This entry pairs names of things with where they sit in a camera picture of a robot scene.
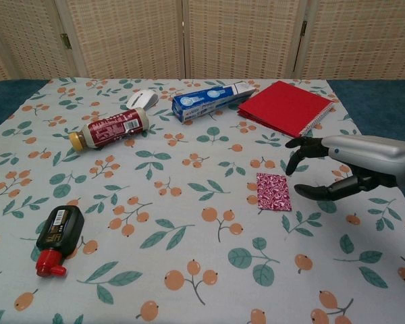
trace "plastic bottle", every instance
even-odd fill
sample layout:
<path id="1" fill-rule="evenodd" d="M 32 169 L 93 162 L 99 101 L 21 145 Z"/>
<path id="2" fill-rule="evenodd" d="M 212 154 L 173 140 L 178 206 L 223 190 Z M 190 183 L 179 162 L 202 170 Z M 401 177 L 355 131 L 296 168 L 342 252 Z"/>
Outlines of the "plastic bottle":
<path id="1" fill-rule="evenodd" d="M 75 250 L 83 225 L 84 218 L 77 206 L 58 206 L 51 211 L 36 241 L 41 250 L 36 262 L 38 276 L 66 274 L 60 262 Z"/>
<path id="2" fill-rule="evenodd" d="M 86 124 L 79 132 L 69 134 L 69 140 L 75 151 L 87 147 L 96 149 L 114 142 L 126 134 L 137 134 L 150 126 L 143 108 L 135 108 L 117 115 Z"/>

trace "robotic hand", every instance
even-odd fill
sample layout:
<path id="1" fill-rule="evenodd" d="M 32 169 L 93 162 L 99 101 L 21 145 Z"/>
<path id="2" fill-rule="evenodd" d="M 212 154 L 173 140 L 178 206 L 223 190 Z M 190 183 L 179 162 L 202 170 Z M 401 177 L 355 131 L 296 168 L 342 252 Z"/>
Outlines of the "robotic hand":
<path id="1" fill-rule="evenodd" d="M 300 146 L 291 156 L 286 174 L 293 174 L 305 157 L 326 157 L 345 163 L 353 175 L 332 185 L 312 187 L 296 184 L 300 195 L 313 200 L 337 200 L 379 185 L 405 186 L 405 142 L 362 135 L 338 135 L 324 138 L 299 137 L 288 143 Z"/>

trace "yellow bottle cap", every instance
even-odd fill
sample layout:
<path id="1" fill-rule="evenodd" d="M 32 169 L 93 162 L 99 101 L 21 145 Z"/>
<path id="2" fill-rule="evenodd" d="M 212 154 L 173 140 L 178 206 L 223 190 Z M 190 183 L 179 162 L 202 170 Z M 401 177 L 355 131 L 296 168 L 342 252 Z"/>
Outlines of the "yellow bottle cap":
<path id="1" fill-rule="evenodd" d="M 82 144 L 80 139 L 78 138 L 78 134 L 77 133 L 70 133 L 69 134 L 69 140 L 72 143 L 72 146 L 74 147 L 75 151 L 82 151 Z"/>

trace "bottle label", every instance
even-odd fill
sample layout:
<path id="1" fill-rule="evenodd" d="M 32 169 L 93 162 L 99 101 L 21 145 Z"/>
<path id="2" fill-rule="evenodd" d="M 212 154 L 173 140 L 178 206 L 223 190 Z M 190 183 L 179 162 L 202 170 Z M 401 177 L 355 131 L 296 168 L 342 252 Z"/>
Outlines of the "bottle label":
<path id="1" fill-rule="evenodd" d="M 63 231 L 66 227 L 66 222 L 68 221 L 69 211 L 65 209 L 59 209 L 55 214 L 54 222 L 52 223 L 45 242 L 59 242 L 63 235 Z"/>
<path id="2" fill-rule="evenodd" d="M 135 109 L 94 121 L 88 125 L 88 130 L 96 146 L 114 142 L 126 134 L 137 134 L 143 131 L 141 118 Z"/>

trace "toothpaste tube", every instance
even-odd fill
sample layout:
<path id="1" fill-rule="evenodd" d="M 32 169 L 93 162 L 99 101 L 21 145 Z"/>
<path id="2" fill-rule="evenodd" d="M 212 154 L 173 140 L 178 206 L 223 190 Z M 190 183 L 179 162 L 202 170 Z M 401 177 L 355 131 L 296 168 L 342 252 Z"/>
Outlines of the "toothpaste tube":
<path id="1" fill-rule="evenodd" d="M 251 96 L 255 88 L 246 82 L 181 94 L 173 98 L 172 110 L 183 123 L 220 109 L 230 103 L 241 103 Z"/>

